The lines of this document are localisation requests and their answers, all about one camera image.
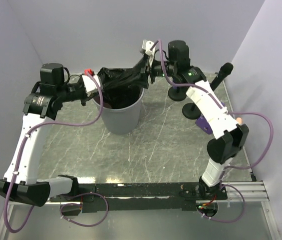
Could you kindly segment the black trash bag roll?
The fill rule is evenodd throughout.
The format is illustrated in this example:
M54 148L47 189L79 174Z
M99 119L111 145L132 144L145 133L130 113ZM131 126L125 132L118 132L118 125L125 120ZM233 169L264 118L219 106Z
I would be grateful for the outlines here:
M99 70L98 76L103 85L103 100L112 109L123 109L134 104L141 89L147 89L148 57L143 56L132 68L106 68Z

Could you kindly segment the black microphone on stand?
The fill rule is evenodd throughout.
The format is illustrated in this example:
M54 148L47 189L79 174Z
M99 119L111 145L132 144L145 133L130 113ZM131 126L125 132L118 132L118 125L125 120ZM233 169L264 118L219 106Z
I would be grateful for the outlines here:
M204 116L207 120L218 117L221 114L228 113L227 108L216 97L214 90L229 76L234 69L232 63L225 63L211 83L200 77L189 86L186 91L186 96L192 100L192 103L187 103L182 108L182 114L191 120L196 120Z

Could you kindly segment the beige microphone on stand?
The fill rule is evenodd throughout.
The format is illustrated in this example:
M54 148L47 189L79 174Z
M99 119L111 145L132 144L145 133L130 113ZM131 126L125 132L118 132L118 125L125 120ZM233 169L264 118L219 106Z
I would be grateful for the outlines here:
M237 121L240 125L243 123L243 120L242 120L242 118L240 118L240 117L236 118L236 121Z

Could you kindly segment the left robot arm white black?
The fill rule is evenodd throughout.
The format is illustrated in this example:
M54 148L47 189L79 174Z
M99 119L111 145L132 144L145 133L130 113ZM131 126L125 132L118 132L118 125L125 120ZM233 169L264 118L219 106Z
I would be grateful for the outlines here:
M26 97L23 107L22 129L13 159L0 179L0 196L9 201L41 207L49 198L63 195L68 201L79 197L76 177L58 175L39 180L38 168L45 139L63 103L87 101L99 94L102 83L91 70L86 70L79 80L70 83L64 75L69 71L60 63L46 63L40 69L36 82Z

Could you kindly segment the purple box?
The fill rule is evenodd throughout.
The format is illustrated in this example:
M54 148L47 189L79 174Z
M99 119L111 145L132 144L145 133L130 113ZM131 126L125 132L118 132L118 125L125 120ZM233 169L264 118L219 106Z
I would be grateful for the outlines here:
M208 120L205 118L205 114L207 114L207 116L212 116L214 114L214 111L219 111L220 109L222 109L223 107L225 107L225 104L223 102L221 102L221 107L216 106L216 107L208 107L208 108L203 108L203 112L201 112L201 110L193 104L193 113L195 118L195 124L202 130L204 131L206 134L211 135L213 133L213 130L208 122Z

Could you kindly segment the purple microphone on stand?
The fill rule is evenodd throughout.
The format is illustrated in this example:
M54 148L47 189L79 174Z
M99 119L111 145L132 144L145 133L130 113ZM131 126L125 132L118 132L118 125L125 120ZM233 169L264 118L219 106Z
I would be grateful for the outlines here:
M186 87L170 87L168 97L175 102L181 102L187 97L186 90Z

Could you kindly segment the aluminium rail frame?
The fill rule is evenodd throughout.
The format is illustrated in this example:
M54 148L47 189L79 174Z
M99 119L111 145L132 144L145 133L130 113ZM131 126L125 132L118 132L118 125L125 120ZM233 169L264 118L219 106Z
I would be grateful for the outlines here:
M51 202L27 216L28 206L12 202L8 219L18 233L0 222L0 240L278 240L280 234L262 182L227 182L226 200L181 209L115 210L83 213L82 204Z

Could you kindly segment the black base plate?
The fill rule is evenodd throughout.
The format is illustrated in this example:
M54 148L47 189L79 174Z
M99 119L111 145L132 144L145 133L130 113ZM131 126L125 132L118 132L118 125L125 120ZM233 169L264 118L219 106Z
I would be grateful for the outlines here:
M198 182L80 183L74 196L57 195L51 202L80 203L83 213L98 211L171 210L196 211L197 204L226 200L217 185L206 190Z

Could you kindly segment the grey plastic trash bin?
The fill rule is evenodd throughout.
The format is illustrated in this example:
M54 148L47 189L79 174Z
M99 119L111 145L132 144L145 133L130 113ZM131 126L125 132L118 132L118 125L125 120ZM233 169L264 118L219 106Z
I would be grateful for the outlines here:
M137 127L144 91L142 87L130 86L103 92L101 118L109 132L125 135Z

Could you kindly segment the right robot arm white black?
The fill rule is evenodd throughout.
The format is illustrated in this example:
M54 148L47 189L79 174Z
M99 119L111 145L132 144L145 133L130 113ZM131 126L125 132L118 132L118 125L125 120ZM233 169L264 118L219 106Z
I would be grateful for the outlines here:
M143 50L149 58L146 73L151 81L155 77L164 77L171 85L170 99L176 102L185 98L191 100L183 106L182 114L192 120L203 117L212 131L214 137L207 144L209 161L198 183L200 196L210 199L220 192L223 174L243 148L249 133L249 128L230 116L227 107L214 93L234 67L226 63L214 80L208 82L204 73L191 65L189 47L183 40L169 42L166 59L163 58L165 52L160 40L144 41Z

